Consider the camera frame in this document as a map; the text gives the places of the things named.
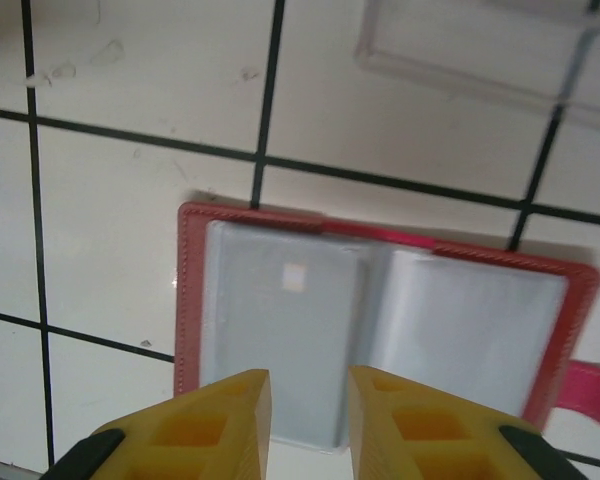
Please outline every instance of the small white sticker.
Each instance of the small white sticker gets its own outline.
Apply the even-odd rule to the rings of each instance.
[[[282,288],[290,292],[304,292],[307,267],[297,263],[285,263],[282,270]]]

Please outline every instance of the pink strap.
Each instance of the pink strap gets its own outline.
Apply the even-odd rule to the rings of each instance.
[[[573,410],[600,423],[600,367],[570,362],[556,407]]]

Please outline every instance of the grid line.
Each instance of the grid line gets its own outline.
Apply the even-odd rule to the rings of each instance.
[[[50,465],[54,462],[53,445],[53,412],[52,412],[52,391],[51,391],[51,373],[50,373],[50,355],[49,355],[49,334],[61,335],[73,338],[87,343],[97,344],[107,348],[141,355],[156,360],[173,363],[172,355],[155,352],[152,350],[135,347],[132,345],[116,342],[113,340],[84,334],[70,329],[55,327],[48,324],[46,308],[46,289],[45,289],[45,271],[44,271],[44,239],[42,223],[42,205],[40,191],[40,160],[38,147],[38,126],[56,128],[65,131],[72,131],[90,135],[96,135],[104,138],[124,140],[157,147],[170,148],[192,153],[200,153],[215,157],[247,161],[254,163],[254,178],[251,194],[252,208],[259,208],[262,194],[262,184],[266,166],[285,168],[295,171],[323,175],[333,178],[351,180],[355,182],[379,185],[388,188],[395,188],[404,191],[433,195],[437,197],[449,198],[460,201],[467,201],[476,204],[499,207],[519,212],[518,219],[513,229],[512,236],[509,239],[509,248],[515,250],[518,248],[520,239],[524,234],[524,228],[528,217],[531,214],[545,215],[548,217],[562,218],[566,220],[584,222],[600,226],[600,214],[584,212],[569,208],[562,208],[551,205],[535,203],[535,197],[541,184],[542,177],[546,170],[552,147],[555,143],[556,135],[561,125],[565,113],[564,95],[554,107],[552,115],[539,149],[533,172],[531,174],[529,185],[523,199],[516,200],[495,195],[483,194],[480,192],[467,191],[462,189],[450,188],[441,185],[434,185],[414,180],[401,179],[396,177],[377,175],[368,172],[331,167],[300,160],[292,160],[267,155],[267,143],[270,132],[271,114],[273,107],[273,97],[275,92],[276,73],[278,66],[278,57],[280,53],[280,41],[282,37],[282,27],[284,19],[285,0],[276,0],[271,24],[271,37],[269,43],[269,52],[267,60],[267,73],[263,94],[262,111],[260,117],[260,128],[258,135],[258,144],[255,152],[225,148],[214,145],[207,145],[185,140],[155,136],[139,132],[125,131],[115,128],[108,128],[98,125],[89,125],[80,122],[61,120],[37,115],[35,89],[27,89],[27,113],[9,111],[0,109],[0,118],[5,120],[25,122],[29,126],[30,154],[31,154],[31,177],[33,192],[33,213],[36,247],[36,272],[38,283],[38,300],[40,322],[34,322],[10,315],[0,313],[0,321],[19,325],[22,327],[33,328],[40,331],[43,384],[45,392],[45,416],[47,428],[47,449]],[[35,73],[34,48],[33,48],[33,28],[31,16],[31,0],[21,0],[23,41],[25,51],[26,75]],[[586,11],[595,14],[600,11],[600,0],[589,0]],[[567,458],[600,467],[600,459],[587,457],[584,455],[562,452]]]

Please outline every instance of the yellow object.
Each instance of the yellow object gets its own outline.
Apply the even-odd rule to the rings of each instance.
[[[125,439],[92,480],[264,479],[271,427],[267,370],[249,370],[115,420]]]
[[[529,423],[371,367],[349,369],[357,480],[527,480],[540,477],[498,431]]]

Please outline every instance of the tiled surface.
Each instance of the tiled surface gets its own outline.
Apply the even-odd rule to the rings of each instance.
[[[361,5],[287,2],[269,153],[522,197],[545,116],[361,70]]]
[[[40,332],[0,322],[0,462],[47,468]]]
[[[0,0],[0,108],[25,112],[24,42],[19,0]]]
[[[32,7],[40,114],[255,150],[272,0]]]
[[[600,267],[600,227],[533,215],[521,250],[565,260],[587,260]],[[600,294],[576,347],[575,357],[600,362]]]
[[[0,2],[0,108],[12,111],[26,111],[20,3]],[[170,141],[253,152],[263,97],[265,106],[271,100],[263,87],[274,0],[207,3],[32,2],[38,73],[28,83],[38,113],[162,136],[175,149],[40,127],[32,144],[39,140],[42,208],[34,217],[27,125],[0,120],[0,318],[34,322],[0,321],[2,461],[46,467],[39,311],[65,334],[109,345],[50,334],[56,457],[102,423],[170,396],[173,365],[157,358],[173,352],[177,207],[196,191],[248,200],[258,171]],[[462,190],[522,199],[548,116],[360,70],[353,48],[361,6],[287,0],[268,159],[451,187],[460,191],[437,191],[478,201]],[[507,244],[518,218],[401,185],[267,166],[261,200],[495,247]],[[599,132],[567,118],[534,200],[600,214]],[[34,218],[44,240],[41,309]],[[521,249],[600,266],[600,226],[531,215]],[[130,347],[156,358],[117,350]],[[576,356],[600,362],[600,299]],[[578,416],[556,412],[549,437],[600,458],[600,428]],[[581,468],[600,479],[599,468]],[[272,445],[269,478],[350,479],[350,456]]]
[[[51,335],[56,458],[103,424],[172,397],[173,365]]]
[[[38,320],[26,125],[0,120],[0,312]]]
[[[600,131],[562,126],[538,201],[600,213]]]
[[[252,166],[48,128],[40,158],[49,323],[172,354],[178,207]]]
[[[414,233],[504,247],[513,211],[351,180],[268,167],[262,203],[393,225]]]

